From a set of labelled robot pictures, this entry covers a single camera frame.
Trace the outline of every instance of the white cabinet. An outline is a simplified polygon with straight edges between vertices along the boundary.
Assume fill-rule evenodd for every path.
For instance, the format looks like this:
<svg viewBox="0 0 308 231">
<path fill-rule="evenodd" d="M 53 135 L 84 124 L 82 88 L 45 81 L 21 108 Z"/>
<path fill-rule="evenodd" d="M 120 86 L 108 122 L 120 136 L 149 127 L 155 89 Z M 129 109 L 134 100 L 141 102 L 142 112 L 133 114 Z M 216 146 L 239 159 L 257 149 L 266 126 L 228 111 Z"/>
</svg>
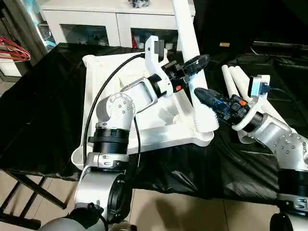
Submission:
<svg viewBox="0 0 308 231">
<path fill-rule="evenodd" d="M 150 0 L 132 8 L 128 0 L 37 0 L 56 43 L 140 47 L 150 35 L 180 50 L 171 0 Z M 192 20 L 193 0 L 189 0 Z"/>
</svg>

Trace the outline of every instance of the white pole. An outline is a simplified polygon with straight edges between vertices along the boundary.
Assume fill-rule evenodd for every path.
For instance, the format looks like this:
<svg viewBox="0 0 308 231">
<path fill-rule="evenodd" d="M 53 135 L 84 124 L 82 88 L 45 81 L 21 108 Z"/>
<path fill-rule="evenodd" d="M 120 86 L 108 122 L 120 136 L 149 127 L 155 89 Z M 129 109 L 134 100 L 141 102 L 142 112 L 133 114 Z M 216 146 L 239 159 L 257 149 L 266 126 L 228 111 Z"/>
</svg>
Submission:
<svg viewBox="0 0 308 231">
<path fill-rule="evenodd" d="M 230 70 L 228 68 L 227 65 L 223 65 L 221 67 L 222 73 L 223 73 L 223 77 L 225 79 L 225 83 L 227 86 L 227 90 L 228 90 L 228 94 L 229 94 L 229 98 L 231 98 L 232 95 L 237 95 L 240 96 L 239 92 L 237 91 L 237 88 L 235 86 L 235 83 L 233 81 L 232 75 L 230 73 Z"/>
<path fill-rule="evenodd" d="M 193 27 L 192 16 L 187 0 L 172 0 L 173 10 L 177 21 L 179 43 L 182 45 L 184 62 L 200 55 L 196 34 Z M 215 112 L 201 104 L 194 94 L 194 89 L 200 87 L 207 89 L 204 71 L 191 77 L 189 90 L 194 108 L 194 123 L 197 132 L 205 133 L 218 129 L 219 124 Z"/>
</svg>

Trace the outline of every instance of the white plastic tray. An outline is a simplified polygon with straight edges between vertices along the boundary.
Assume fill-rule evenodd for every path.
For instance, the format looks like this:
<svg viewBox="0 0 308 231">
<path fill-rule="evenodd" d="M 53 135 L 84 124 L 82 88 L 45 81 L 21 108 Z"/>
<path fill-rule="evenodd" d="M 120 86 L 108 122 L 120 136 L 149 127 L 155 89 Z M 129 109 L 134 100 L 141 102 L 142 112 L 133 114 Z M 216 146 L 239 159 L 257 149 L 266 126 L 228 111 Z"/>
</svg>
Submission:
<svg viewBox="0 0 308 231">
<path fill-rule="evenodd" d="M 84 126 L 87 121 L 90 107 L 100 87 L 109 75 L 126 59 L 137 53 L 83 57 L 87 68 L 84 115 L 82 125 L 81 144 L 84 136 Z M 143 58 L 137 58 L 124 66 L 108 83 L 101 95 L 101 99 L 119 92 L 125 85 L 141 78 L 148 77 Z M 193 123 L 193 107 L 183 90 L 166 99 L 158 100 L 158 103 L 145 111 L 137 114 L 138 128 L 141 137 L 141 151 L 155 150 L 186 143 L 195 143 L 199 146 L 207 146 L 214 137 L 213 132 L 199 135 L 195 133 Z M 88 136 L 95 132 L 95 124 L 98 119 L 96 110 L 93 113 Z M 138 151 L 138 140 L 134 123 L 132 123 L 129 135 L 128 154 Z"/>
</svg>

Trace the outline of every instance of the robotic arm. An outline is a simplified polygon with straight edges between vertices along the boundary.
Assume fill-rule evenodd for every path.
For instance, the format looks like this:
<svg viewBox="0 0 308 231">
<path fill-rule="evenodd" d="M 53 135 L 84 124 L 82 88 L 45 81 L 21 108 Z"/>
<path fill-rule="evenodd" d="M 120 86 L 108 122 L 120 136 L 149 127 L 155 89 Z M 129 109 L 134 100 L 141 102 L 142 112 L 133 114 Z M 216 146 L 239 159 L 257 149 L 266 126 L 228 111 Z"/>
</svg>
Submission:
<svg viewBox="0 0 308 231">
<path fill-rule="evenodd" d="M 106 231 L 109 224 L 120 223 L 130 210 L 132 197 L 127 154 L 131 122 L 138 112 L 170 97 L 184 88 L 190 76 L 204 69 L 207 55 L 199 55 L 184 65 L 172 61 L 164 66 L 164 43 L 151 36 L 145 44 L 145 62 L 152 74 L 125 86 L 120 92 L 98 102 L 98 122 L 93 151 L 88 153 L 75 194 L 75 209 L 64 218 L 47 223 L 41 231 Z"/>
<path fill-rule="evenodd" d="M 308 140 L 293 133 L 285 123 L 256 110 L 254 106 L 257 97 L 262 98 L 265 94 L 263 90 L 268 87 L 260 82 L 259 77 L 251 80 L 250 94 L 254 98 L 252 105 L 236 95 L 229 99 L 213 90 L 196 88 L 194 93 L 201 103 L 217 113 L 220 121 L 231 125 L 234 130 L 243 129 L 249 137 L 268 147 L 276 156 L 280 188 L 277 206 L 280 213 L 272 216 L 270 230 L 307 230 Z"/>
</svg>

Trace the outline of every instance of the black tablecloth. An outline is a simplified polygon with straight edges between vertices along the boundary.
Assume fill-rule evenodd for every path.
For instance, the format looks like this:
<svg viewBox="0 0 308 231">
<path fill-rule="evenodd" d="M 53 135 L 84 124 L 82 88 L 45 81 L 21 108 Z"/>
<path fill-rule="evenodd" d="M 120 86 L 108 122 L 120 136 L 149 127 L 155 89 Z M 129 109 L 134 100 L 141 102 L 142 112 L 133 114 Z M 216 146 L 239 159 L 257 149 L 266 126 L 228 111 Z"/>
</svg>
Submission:
<svg viewBox="0 0 308 231">
<path fill-rule="evenodd" d="M 80 145 L 87 54 L 136 52 L 131 48 L 59 44 L 0 98 L 0 168 L 25 174 L 77 180 L 70 162 Z M 292 94 L 269 94 L 290 126 L 308 136 L 307 63 L 245 55 L 230 64 L 248 75 L 269 74 L 271 86 Z M 210 88 L 227 94 L 220 65 L 205 71 Z M 202 198 L 274 203 L 277 162 L 258 144 L 242 145 L 221 125 L 206 148 L 186 144 L 143 153 L 136 188 Z"/>
</svg>

